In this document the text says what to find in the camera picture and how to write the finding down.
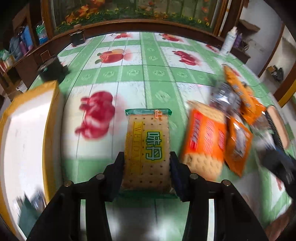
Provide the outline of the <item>green yellow cracker pack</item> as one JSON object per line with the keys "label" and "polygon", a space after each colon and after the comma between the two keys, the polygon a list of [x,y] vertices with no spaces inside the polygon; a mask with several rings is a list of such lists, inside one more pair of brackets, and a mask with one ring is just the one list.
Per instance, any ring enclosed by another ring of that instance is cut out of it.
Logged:
{"label": "green yellow cracker pack", "polygon": [[148,197],[169,198],[171,192],[170,127],[168,108],[125,111],[125,165],[121,188]]}

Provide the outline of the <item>orange round-logo snack bag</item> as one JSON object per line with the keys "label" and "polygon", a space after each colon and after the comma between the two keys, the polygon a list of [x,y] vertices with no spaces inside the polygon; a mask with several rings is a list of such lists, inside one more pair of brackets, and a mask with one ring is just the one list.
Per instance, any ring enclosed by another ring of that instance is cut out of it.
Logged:
{"label": "orange round-logo snack bag", "polygon": [[253,134],[234,117],[229,118],[227,128],[225,162],[233,173],[242,177]]}

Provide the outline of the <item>dark green snack packet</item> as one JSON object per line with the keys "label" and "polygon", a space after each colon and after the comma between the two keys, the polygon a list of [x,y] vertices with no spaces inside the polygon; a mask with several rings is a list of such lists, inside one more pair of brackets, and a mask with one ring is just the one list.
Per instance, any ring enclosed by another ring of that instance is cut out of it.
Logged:
{"label": "dark green snack packet", "polygon": [[29,199],[26,195],[22,202],[18,226],[25,237],[28,237],[30,231],[46,207],[44,194],[41,189],[37,189],[33,197]]}

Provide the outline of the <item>open black glasses case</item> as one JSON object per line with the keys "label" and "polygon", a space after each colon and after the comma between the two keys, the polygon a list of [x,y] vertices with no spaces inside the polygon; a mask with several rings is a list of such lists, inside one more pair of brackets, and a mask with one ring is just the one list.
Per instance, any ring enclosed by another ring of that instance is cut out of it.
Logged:
{"label": "open black glasses case", "polygon": [[274,105],[269,105],[266,108],[265,116],[273,132],[272,136],[275,145],[281,150],[287,150],[290,145],[290,139],[280,113]]}

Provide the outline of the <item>large orange cracker pack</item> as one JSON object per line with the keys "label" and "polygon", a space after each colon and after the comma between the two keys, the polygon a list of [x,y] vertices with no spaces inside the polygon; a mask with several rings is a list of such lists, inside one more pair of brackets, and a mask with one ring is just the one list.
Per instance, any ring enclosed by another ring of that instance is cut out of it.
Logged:
{"label": "large orange cracker pack", "polygon": [[227,83],[232,87],[234,92],[241,100],[239,112],[243,119],[249,125],[260,125],[266,121],[266,107],[258,102],[254,97],[252,90],[239,80],[233,69],[223,64],[223,70]]}

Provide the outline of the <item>clear grey snack packet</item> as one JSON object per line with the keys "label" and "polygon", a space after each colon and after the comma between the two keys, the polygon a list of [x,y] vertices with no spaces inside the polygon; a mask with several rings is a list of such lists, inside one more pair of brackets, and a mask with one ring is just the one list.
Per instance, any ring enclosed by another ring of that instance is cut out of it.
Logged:
{"label": "clear grey snack packet", "polygon": [[218,82],[214,87],[209,105],[227,116],[239,114],[241,99],[227,82]]}

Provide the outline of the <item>yellow storage box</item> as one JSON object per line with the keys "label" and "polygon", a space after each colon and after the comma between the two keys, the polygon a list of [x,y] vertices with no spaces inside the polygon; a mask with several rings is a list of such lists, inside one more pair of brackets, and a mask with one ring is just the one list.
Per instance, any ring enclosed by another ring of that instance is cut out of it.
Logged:
{"label": "yellow storage box", "polygon": [[1,217],[19,240],[17,198],[40,190],[49,203],[62,184],[61,123],[64,97],[57,81],[15,97],[1,117]]}

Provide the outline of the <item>black holder near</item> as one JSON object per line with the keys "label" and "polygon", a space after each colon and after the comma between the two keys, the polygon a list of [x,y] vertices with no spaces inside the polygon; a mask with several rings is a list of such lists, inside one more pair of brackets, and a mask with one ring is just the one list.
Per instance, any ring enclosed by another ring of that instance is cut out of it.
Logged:
{"label": "black holder near", "polygon": [[69,72],[68,66],[64,66],[57,56],[45,61],[38,69],[38,75],[43,83],[56,80],[61,84]]}

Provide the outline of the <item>black holder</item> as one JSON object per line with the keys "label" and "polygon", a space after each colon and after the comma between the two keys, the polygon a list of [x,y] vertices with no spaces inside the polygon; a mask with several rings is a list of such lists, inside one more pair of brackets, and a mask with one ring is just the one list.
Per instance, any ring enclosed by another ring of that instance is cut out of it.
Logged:
{"label": "black holder", "polygon": [[82,25],[77,24],[74,26],[75,32],[73,32],[70,35],[71,39],[71,44],[73,47],[76,47],[78,45],[84,44],[85,43],[85,36],[84,36],[84,30],[81,29]]}
{"label": "black holder", "polygon": [[64,66],[57,56],[45,61],[38,69],[38,75],[43,83],[56,80],[61,84],[69,72],[68,66]]}

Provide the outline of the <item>purple bottles on shelf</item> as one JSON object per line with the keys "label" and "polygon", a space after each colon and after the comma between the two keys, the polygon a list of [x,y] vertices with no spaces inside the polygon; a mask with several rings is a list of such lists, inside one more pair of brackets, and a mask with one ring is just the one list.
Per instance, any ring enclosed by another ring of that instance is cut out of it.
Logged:
{"label": "purple bottles on shelf", "polygon": [[239,48],[241,42],[242,42],[242,33],[239,33],[236,37],[233,47]]}

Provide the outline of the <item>white spray bottle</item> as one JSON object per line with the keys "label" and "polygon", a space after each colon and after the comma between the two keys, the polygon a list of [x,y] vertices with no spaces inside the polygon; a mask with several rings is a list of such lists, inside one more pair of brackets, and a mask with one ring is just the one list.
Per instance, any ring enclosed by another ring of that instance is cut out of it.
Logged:
{"label": "white spray bottle", "polygon": [[237,38],[237,27],[234,26],[226,35],[224,43],[220,49],[220,55],[228,56],[232,50],[234,42]]}

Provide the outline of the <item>black holder far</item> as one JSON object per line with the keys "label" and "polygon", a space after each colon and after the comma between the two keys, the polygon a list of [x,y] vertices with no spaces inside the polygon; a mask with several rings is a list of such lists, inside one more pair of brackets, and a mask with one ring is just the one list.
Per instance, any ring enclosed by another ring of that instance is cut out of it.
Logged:
{"label": "black holder far", "polygon": [[85,43],[85,36],[84,36],[84,30],[81,29],[82,25],[77,24],[74,26],[75,32],[73,32],[70,35],[71,39],[71,44],[73,47],[76,47],[78,45],[84,44]]}

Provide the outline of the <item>blue bottles on shelf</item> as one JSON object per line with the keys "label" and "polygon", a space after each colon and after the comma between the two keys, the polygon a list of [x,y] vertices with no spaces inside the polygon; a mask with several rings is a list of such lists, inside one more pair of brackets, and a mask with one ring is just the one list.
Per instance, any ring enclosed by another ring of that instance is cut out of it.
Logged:
{"label": "blue bottles on shelf", "polygon": [[29,26],[20,26],[10,40],[9,51],[15,61],[20,60],[33,48],[33,41],[30,35]]}

